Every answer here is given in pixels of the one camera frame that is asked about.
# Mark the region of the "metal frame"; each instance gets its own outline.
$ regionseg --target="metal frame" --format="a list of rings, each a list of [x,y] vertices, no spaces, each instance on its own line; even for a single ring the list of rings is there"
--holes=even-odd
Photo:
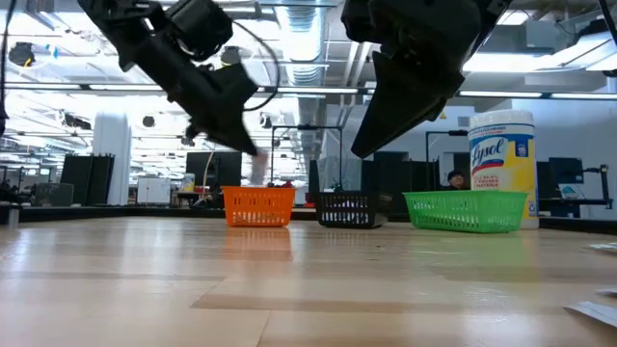
[[[326,129],[338,130],[339,142],[338,142],[338,184],[342,185],[343,179],[343,128],[342,126],[318,126],[318,125],[273,125],[272,126],[272,150],[270,151],[270,183],[274,183],[274,142],[275,132],[277,129],[296,129],[301,131],[317,131]]]

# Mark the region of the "computer monitor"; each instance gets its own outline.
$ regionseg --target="computer monitor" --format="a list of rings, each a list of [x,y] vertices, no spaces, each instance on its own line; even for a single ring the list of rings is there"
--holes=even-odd
[[[585,182],[580,159],[549,158],[549,165],[557,184],[582,184]]]

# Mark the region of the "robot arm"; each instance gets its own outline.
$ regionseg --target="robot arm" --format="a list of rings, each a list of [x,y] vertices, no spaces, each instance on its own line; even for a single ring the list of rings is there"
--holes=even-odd
[[[361,158],[425,120],[434,120],[465,78],[465,61],[491,34],[512,0],[347,0],[351,40],[381,44],[372,58],[377,88],[352,146]],[[189,139],[256,155],[242,122],[257,86],[241,64],[196,67],[232,36],[212,0],[180,0],[166,11],[148,0],[78,0],[116,46],[120,66],[138,65],[191,117]]]
[[[231,19],[212,0],[180,0],[166,11],[148,0],[78,0],[116,47],[123,71],[139,66],[190,116],[186,136],[256,155],[242,122],[256,92],[242,64],[197,67],[233,35]]]
[[[463,64],[512,0],[347,0],[341,21],[373,52],[377,88],[352,151],[364,158],[435,120],[465,78]]]

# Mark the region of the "person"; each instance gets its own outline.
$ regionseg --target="person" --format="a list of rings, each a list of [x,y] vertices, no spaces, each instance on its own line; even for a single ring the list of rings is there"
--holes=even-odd
[[[447,183],[444,190],[468,190],[463,173],[459,170],[453,170],[447,175]]]

